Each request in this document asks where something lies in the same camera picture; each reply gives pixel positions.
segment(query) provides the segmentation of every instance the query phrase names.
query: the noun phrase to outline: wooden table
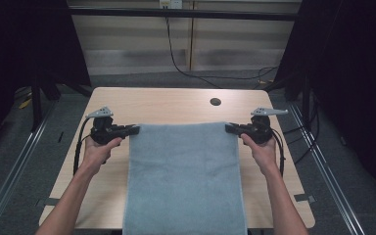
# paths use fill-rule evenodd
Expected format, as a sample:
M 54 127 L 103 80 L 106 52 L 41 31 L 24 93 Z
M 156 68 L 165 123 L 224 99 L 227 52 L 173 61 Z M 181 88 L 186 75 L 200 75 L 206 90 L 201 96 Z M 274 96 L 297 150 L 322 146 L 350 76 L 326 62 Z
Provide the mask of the wooden table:
M 221 104 L 212 105 L 212 98 L 218 98 Z M 246 124 L 250 123 L 250 112 L 255 108 L 272 108 L 267 93 L 256 90 L 102 87 L 94 90 L 84 115 L 104 106 L 113 111 L 114 124 L 185 124 L 215 121 Z M 271 127 L 282 133 L 277 117 L 270 117 L 270 121 Z M 60 198 L 71 181 L 75 144 L 80 127 L 81 124 L 77 127 L 50 198 Z M 84 133 L 89 133 L 91 127 L 92 121 L 89 121 Z M 284 149 L 287 159 L 284 171 L 286 186 L 306 227 L 312 227 L 314 218 L 308 202 L 295 202 L 293 197 L 303 194 L 304 189 L 291 161 L 289 149 L 287 146 Z M 265 178 L 252 158 L 250 148 L 243 145 L 241 139 L 239 155 L 248 227 L 271 228 L 273 223 Z M 93 178 L 82 204 L 76 228 L 122 228 L 128 162 L 129 141 L 126 138 L 120 147 L 113 149 L 112 157 Z M 52 208 L 45 207 L 40 223 Z

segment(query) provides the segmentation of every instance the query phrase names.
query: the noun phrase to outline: gray floor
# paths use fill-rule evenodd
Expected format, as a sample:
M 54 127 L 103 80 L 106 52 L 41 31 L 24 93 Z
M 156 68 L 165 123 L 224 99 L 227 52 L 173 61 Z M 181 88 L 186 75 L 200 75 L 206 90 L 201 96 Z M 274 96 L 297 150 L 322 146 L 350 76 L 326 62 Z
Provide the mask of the gray floor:
M 231 77 L 249 77 L 258 74 L 256 70 L 241 71 L 202 71 L 197 72 L 203 79 L 205 75 L 224 75 Z M 274 78 L 275 70 L 262 78 L 267 82 Z M 92 76 L 93 85 L 97 86 L 138 86 L 138 87 L 198 87 L 215 88 L 200 78 L 187 77 L 178 72 L 134 73 L 122 75 Z M 258 80 L 253 79 L 224 79 L 207 78 L 208 82 L 218 87 L 231 89 L 253 89 Z M 66 87 L 62 90 L 61 99 L 55 104 L 48 123 L 35 147 L 22 177 L 16 185 L 10 201 L 0 216 L 0 234 L 32 234 L 38 224 L 42 208 L 36 203 L 49 196 L 56 180 L 58 171 L 70 147 L 71 140 L 77 129 L 80 117 L 83 115 L 88 98 L 76 94 Z M 278 109 L 288 109 L 290 103 L 283 97 L 283 90 L 276 90 L 269 94 L 273 106 Z M 18 109 L 18 99 L 6 118 L 0 130 L 0 186 L 11 170 L 18 154 L 28 138 L 31 128 L 31 106 L 23 110 Z M 43 99 L 44 110 L 49 102 Z M 362 168 L 351 147 L 344 146 L 341 135 L 333 123 L 319 111 L 320 129 L 318 144 L 323 151 L 329 166 L 337 177 L 349 203 L 352 205 L 365 234 L 376 234 L 376 183 Z M 291 116 L 278 117 L 284 131 L 297 127 Z M 313 132 L 316 132 L 316 121 L 313 123 Z M 295 131 L 287 134 L 286 142 L 294 159 L 301 156 L 307 149 L 301 133 Z M 325 181 L 313 160 L 311 154 L 305 156 L 297 164 L 298 173 L 304 185 L 305 192 L 313 196 L 316 202 L 312 208 L 316 224 L 310 234 L 351 234 L 342 218 L 334 199 Z M 78 230 L 76 234 L 110 234 L 111 231 Z

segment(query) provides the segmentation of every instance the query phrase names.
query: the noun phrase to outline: towel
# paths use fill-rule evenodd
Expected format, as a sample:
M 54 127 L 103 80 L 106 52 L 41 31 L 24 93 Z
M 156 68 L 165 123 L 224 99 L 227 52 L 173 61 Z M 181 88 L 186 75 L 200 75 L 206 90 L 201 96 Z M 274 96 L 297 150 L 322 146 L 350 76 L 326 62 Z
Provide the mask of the towel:
M 238 140 L 225 122 L 139 126 L 123 234 L 247 234 Z

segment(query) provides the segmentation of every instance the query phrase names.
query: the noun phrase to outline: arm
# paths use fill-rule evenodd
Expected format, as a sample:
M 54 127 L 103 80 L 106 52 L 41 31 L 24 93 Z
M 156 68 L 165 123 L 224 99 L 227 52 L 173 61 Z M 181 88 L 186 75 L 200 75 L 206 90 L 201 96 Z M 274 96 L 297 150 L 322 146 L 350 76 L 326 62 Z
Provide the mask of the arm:
M 241 138 L 252 149 L 253 158 L 266 178 L 273 215 L 274 234 L 308 234 L 280 175 L 276 163 L 275 140 L 271 138 L 264 146 L 260 146 L 247 134 L 242 134 Z
M 36 234 L 72 234 L 81 203 L 90 181 L 100 170 L 102 163 L 111 155 L 111 150 L 121 142 L 114 139 L 99 146 L 91 137 L 85 140 L 84 159 L 59 203 L 39 227 Z

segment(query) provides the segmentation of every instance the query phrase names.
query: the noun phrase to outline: person's left arm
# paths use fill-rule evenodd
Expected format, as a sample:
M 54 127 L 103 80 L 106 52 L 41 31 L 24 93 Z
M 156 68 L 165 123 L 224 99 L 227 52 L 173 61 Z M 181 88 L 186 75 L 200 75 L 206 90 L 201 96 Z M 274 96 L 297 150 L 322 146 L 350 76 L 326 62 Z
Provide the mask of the person's left arm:
M 90 181 L 100 170 L 111 150 L 121 142 L 114 139 L 100 146 L 91 137 L 85 140 L 84 159 L 58 204 L 39 227 L 36 234 L 72 234 Z

